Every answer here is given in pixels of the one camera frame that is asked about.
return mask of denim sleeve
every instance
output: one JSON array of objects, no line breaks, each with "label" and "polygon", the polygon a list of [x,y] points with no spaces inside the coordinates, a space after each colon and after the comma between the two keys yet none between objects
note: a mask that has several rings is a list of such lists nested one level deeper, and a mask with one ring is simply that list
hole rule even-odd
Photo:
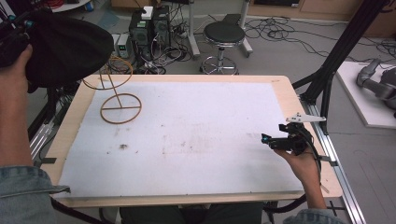
[{"label": "denim sleeve", "polygon": [[287,217],[283,224],[344,224],[325,209],[304,209],[295,217]]},{"label": "denim sleeve", "polygon": [[0,167],[0,223],[56,223],[50,194],[61,191],[70,188],[52,186],[37,167]]}]

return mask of white bracket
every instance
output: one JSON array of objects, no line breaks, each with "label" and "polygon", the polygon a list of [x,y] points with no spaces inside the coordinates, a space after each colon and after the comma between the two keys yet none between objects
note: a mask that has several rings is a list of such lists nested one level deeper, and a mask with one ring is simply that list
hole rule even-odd
[{"label": "white bracket", "polygon": [[297,113],[291,117],[286,118],[287,122],[303,123],[303,122],[320,122],[325,121],[324,117],[316,117],[312,115]]}]

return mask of round stool seat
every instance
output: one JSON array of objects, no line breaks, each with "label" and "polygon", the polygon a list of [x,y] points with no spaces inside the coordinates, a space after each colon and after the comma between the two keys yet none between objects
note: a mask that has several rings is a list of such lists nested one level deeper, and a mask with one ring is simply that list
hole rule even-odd
[{"label": "round stool seat", "polygon": [[245,39],[245,31],[224,21],[208,24],[204,29],[204,38],[220,47],[236,47]]}]

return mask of metal stool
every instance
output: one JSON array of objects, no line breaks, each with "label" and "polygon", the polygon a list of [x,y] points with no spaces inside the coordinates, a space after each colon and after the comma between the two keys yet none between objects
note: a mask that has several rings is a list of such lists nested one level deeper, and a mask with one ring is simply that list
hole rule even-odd
[{"label": "metal stool", "polygon": [[200,71],[206,74],[238,75],[235,62],[224,57],[225,48],[238,47],[244,42],[245,31],[238,25],[216,21],[204,29],[204,39],[219,47],[218,56],[210,56],[201,64]]}]

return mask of white platform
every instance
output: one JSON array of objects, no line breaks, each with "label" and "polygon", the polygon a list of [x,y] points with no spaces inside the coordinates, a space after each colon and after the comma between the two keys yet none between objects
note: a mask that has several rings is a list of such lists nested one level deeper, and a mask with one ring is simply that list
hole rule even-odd
[{"label": "white platform", "polygon": [[[367,64],[344,62],[338,69],[337,76],[340,77],[347,95],[367,127],[396,129],[396,118],[393,117],[395,111],[376,98],[372,91],[361,88],[356,84],[359,71]],[[382,66],[387,68],[392,65],[382,64]],[[378,66],[371,79],[379,82],[384,70]]]},{"label": "white platform", "polygon": [[289,165],[261,133],[286,136],[274,90],[266,83],[127,83],[141,114],[104,122],[97,91],[64,164],[56,197],[301,192]]}]

